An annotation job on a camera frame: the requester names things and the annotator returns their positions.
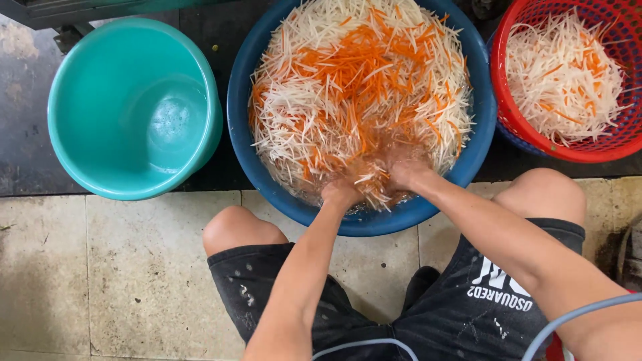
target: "gray cable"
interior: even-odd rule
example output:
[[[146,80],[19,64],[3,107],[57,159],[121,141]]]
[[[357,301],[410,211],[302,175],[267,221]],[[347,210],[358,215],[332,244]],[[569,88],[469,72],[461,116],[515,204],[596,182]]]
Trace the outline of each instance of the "gray cable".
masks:
[[[535,355],[535,352],[537,352],[537,349],[539,348],[539,346],[542,344],[542,342],[544,342],[544,340],[546,340],[546,337],[548,337],[548,335],[553,333],[553,331],[555,331],[555,329],[557,329],[560,325],[567,323],[568,321],[574,318],[580,317],[581,315],[585,315],[589,312],[601,310],[602,308],[607,308],[611,306],[617,306],[618,304],[636,302],[636,301],[642,301],[642,293],[618,296],[610,299],[605,299],[603,301],[591,303],[584,307],[580,307],[577,310],[570,311],[569,313],[559,317],[558,319],[552,320],[548,325],[546,325],[546,327],[544,327],[537,334],[537,336],[535,336],[535,338],[533,339],[533,342],[530,343],[530,346],[526,350],[526,353],[524,353],[524,357],[522,357],[521,361],[531,361],[533,359],[533,356]],[[312,361],[315,361],[319,357],[323,355],[327,355],[328,353],[339,351],[340,349],[353,348],[357,346],[374,345],[374,344],[395,344],[400,348],[403,348],[410,355],[410,358],[412,359],[412,361],[419,361],[419,359],[417,358],[417,355],[415,355],[415,353],[405,343],[395,339],[375,339],[375,340],[357,341],[357,342],[350,342],[348,344],[342,344],[342,345],[335,346],[333,348],[329,348],[327,350],[318,352],[317,354],[312,356]]]
[[[404,350],[406,350],[406,352],[410,355],[410,358],[412,359],[412,361],[419,361],[419,359],[417,358],[417,355],[415,355],[415,353],[412,352],[412,350],[405,343],[403,343],[401,341],[398,341],[398,340],[395,340],[395,339],[375,339],[375,340],[350,342],[349,344],[342,344],[342,345],[339,345],[339,346],[335,346],[333,348],[329,348],[329,349],[323,350],[323,351],[315,354],[314,356],[312,356],[312,361],[315,361],[319,357],[321,357],[323,355],[327,355],[328,353],[339,351],[340,349],[353,348],[353,347],[357,347],[357,346],[374,345],[374,344],[395,344],[395,345],[399,346],[400,348],[403,348]]]
[[[546,337],[553,333],[556,328],[558,328],[561,324],[564,324],[576,317],[580,317],[581,315],[585,315],[589,312],[601,310],[602,308],[607,308],[611,306],[616,306],[618,304],[623,304],[623,303],[629,303],[629,302],[636,302],[636,301],[642,301],[642,294],[630,294],[630,295],[624,295],[624,296],[618,296],[618,297],[613,297],[609,299],[605,299],[603,301],[595,302],[588,304],[584,307],[580,307],[577,310],[570,311],[569,313],[560,316],[558,319],[552,320],[544,329],[542,329],[537,336],[533,339],[533,342],[530,343],[530,346],[528,349],[526,349],[526,353],[524,353],[524,357],[522,357],[522,361],[531,361],[533,359],[533,356],[535,355],[535,352],[537,352],[537,349],[539,346],[546,340]]]

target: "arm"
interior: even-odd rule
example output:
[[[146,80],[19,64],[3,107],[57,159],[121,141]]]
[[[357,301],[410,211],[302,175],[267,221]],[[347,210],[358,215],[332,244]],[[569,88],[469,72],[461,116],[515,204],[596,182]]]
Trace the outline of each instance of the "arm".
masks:
[[[322,192],[323,206],[299,238],[274,281],[244,361],[309,360],[312,322],[325,285],[334,240],[345,212],[361,195],[340,180]]]
[[[482,254],[530,293],[547,319],[627,294],[590,262],[511,211],[451,184],[425,164],[395,163],[393,180],[444,212]],[[581,360],[640,360],[642,303],[579,317],[557,331]]]

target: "hand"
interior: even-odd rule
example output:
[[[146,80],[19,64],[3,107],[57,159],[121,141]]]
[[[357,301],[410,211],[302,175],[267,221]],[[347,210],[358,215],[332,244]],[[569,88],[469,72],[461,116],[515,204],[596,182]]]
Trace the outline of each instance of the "hand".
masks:
[[[336,204],[345,212],[363,200],[363,194],[354,187],[352,182],[342,178],[326,184],[321,191],[321,198],[324,204]]]
[[[418,177],[422,177],[426,172],[434,173],[429,156],[416,148],[394,145],[389,149],[387,156],[392,190],[413,191],[413,184]]]

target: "red plastic basket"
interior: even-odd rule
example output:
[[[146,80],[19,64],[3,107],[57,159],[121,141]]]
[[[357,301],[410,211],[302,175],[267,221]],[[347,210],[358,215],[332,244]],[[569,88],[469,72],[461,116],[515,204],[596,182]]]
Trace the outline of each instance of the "red plastic basket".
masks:
[[[510,28],[518,22],[539,24],[548,14],[558,15],[574,6],[588,26],[616,21],[604,42],[628,41],[607,46],[607,54],[626,67],[625,89],[642,86],[642,4],[638,0],[515,0],[499,24],[490,60],[498,119],[515,136],[553,157],[578,163],[614,161],[642,149],[642,89],[625,92],[618,98],[620,105],[635,105],[622,111],[615,121],[616,128],[608,128],[611,136],[600,136],[595,142],[576,142],[570,148],[556,145],[538,133],[521,115],[508,89],[504,63]]]

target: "white logo print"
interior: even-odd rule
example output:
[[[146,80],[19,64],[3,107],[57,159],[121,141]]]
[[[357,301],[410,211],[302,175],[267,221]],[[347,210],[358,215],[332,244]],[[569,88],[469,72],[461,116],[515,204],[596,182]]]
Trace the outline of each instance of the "white logo print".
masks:
[[[490,279],[488,280],[488,285],[492,288],[497,288],[499,290],[504,289],[504,283],[506,281],[506,272],[502,271],[497,265],[491,262],[488,258],[483,258],[483,264],[481,266],[481,272],[479,277],[473,280],[472,284],[479,285],[482,283],[482,279],[485,276],[490,274]],[[519,295],[525,297],[530,297],[530,294],[517,283],[512,277],[508,282],[511,290]],[[527,312],[533,306],[533,301],[527,301],[522,297],[518,297],[514,294],[504,293],[497,290],[492,290],[489,288],[481,286],[471,286],[467,293],[468,297],[475,297],[478,299],[486,299],[488,301],[494,301],[495,303],[502,304],[503,306],[508,306],[510,308],[515,308],[519,311]]]

